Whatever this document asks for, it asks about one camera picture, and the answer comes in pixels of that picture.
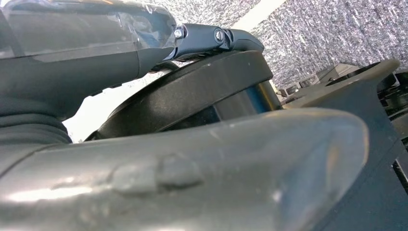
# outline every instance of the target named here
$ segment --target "reflective surface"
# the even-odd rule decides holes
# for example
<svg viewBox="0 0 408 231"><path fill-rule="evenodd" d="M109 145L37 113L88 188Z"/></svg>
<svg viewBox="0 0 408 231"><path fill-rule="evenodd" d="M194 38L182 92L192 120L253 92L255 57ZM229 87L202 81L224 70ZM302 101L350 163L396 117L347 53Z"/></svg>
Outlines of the reflective surface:
<svg viewBox="0 0 408 231"><path fill-rule="evenodd" d="M354 182L367 132L348 113L293 109L44 148L0 179L0 229L304 231Z"/></svg>
<svg viewBox="0 0 408 231"><path fill-rule="evenodd" d="M0 58L58 61L176 45L178 26L163 7L119 0L2 0L0 9Z"/></svg>
<svg viewBox="0 0 408 231"><path fill-rule="evenodd" d="M269 81L249 87L166 128L178 130L282 109Z"/></svg>

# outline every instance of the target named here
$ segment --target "gray plastic housing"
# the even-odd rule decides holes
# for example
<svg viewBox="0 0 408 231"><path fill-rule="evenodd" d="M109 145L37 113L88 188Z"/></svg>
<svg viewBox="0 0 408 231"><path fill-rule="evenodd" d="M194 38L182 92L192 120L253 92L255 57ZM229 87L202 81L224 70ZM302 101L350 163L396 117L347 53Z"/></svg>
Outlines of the gray plastic housing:
<svg viewBox="0 0 408 231"><path fill-rule="evenodd" d="M0 153L20 155L1 156L1 230L305 231L368 158L364 122L328 109L81 144L46 127L0 129L18 144Z"/></svg>
<svg viewBox="0 0 408 231"><path fill-rule="evenodd" d="M177 42L175 19L157 6L11 0L0 8L1 115L65 120L85 97L143 77Z"/></svg>

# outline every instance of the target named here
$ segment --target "machine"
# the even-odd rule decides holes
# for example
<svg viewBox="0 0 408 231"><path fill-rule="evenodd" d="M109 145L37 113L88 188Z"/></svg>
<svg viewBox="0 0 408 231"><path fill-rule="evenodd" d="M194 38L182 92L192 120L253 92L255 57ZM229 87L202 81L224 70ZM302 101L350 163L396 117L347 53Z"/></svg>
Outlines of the machine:
<svg viewBox="0 0 408 231"><path fill-rule="evenodd" d="M284 90L281 103L248 32L134 2L0 7L1 230L408 229L397 60ZM159 71L71 143L62 121L85 97Z"/></svg>

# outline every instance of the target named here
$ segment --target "metal cylinder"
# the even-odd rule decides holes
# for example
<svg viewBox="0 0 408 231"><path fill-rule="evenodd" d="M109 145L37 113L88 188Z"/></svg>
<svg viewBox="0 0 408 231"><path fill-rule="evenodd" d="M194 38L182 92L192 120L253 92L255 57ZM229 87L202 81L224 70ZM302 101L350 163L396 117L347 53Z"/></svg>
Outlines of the metal cylinder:
<svg viewBox="0 0 408 231"><path fill-rule="evenodd" d="M87 140L191 128L280 109L272 77L258 51L209 57L137 92Z"/></svg>
<svg viewBox="0 0 408 231"><path fill-rule="evenodd" d="M265 81L217 102L164 131L193 128L281 108L271 83Z"/></svg>

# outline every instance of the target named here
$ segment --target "screw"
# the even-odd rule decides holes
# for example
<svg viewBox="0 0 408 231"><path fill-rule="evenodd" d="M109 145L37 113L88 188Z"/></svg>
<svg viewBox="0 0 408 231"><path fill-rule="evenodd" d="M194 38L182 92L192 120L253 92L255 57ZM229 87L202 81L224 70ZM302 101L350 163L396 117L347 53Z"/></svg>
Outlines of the screw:
<svg viewBox="0 0 408 231"><path fill-rule="evenodd" d="M217 42L222 42L224 40L224 33L221 30L216 31Z"/></svg>
<svg viewBox="0 0 408 231"><path fill-rule="evenodd" d="M174 31L174 35L179 39L183 36L183 32L180 29L177 29Z"/></svg>

